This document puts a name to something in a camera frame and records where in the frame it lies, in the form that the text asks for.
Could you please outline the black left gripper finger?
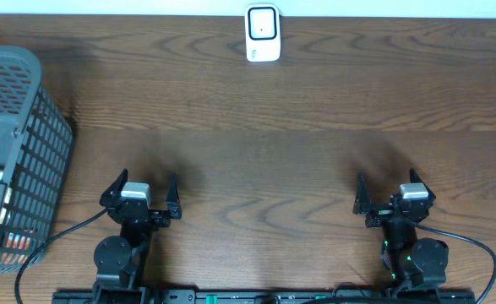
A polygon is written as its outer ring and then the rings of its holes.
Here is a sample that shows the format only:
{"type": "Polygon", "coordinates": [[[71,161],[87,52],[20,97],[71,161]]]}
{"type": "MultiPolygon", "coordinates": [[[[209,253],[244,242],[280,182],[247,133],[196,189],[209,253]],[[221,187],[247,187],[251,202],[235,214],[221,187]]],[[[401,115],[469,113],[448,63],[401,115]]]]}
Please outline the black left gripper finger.
{"type": "Polygon", "coordinates": [[[180,199],[177,192],[177,175],[172,174],[169,188],[166,194],[166,206],[168,211],[180,210],[180,199]]]}
{"type": "Polygon", "coordinates": [[[117,179],[103,192],[104,201],[114,201],[121,196],[121,191],[128,180],[128,170],[123,169],[117,179]]]}

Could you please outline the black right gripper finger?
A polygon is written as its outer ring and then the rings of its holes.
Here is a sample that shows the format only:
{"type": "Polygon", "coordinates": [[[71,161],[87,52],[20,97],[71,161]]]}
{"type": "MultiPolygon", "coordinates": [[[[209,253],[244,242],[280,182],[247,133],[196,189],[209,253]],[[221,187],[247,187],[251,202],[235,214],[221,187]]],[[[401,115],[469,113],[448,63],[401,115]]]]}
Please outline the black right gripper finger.
{"type": "Polygon", "coordinates": [[[368,209],[371,205],[367,184],[362,175],[357,177],[357,192],[354,202],[354,209],[368,209]]]}
{"type": "Polygon", "coordinates": [[[409,179],[410,179],[410,183],[423,184],[422,178],[418,175],[417,171],[414,168],[411,168],[409,170],[409,179]]]}

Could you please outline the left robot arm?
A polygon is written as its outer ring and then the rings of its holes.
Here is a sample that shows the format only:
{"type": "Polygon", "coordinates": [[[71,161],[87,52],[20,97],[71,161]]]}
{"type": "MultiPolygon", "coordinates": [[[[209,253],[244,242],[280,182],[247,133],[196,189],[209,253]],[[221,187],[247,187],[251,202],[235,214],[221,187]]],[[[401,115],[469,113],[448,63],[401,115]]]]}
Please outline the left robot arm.
{"type": "Polygon", "coordinates": [[[142,284],[144,266],[153,234],[182,218],[177,176],[172,175],[166,193],[166,209],[150,207],[150,185],[129,182],[124,169],[103,192],[100,205],[121,226],[117,236],[103,239],[95,248],[96,281],[93,303],[154,303],[159,292],[142,284]]]}

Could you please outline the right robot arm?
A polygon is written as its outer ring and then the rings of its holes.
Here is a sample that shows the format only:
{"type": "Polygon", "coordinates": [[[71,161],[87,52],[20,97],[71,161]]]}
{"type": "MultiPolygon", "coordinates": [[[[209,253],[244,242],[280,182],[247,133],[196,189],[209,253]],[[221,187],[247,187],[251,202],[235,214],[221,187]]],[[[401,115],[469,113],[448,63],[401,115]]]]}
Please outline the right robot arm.
{"type": "Polygon", "coordinates": [[[446,281],[449,249],[445,242],[418,238],[416,225],[429,216],[435,194],[415,170],[410,181],[386,203],[372,201],[367,183],[357,178],[354,214],[365,216],[367,228],[380,227],[384,233],[382,259],[393,275],[385,293],[390,298],[416,290],[435,290],[446,281]]]}

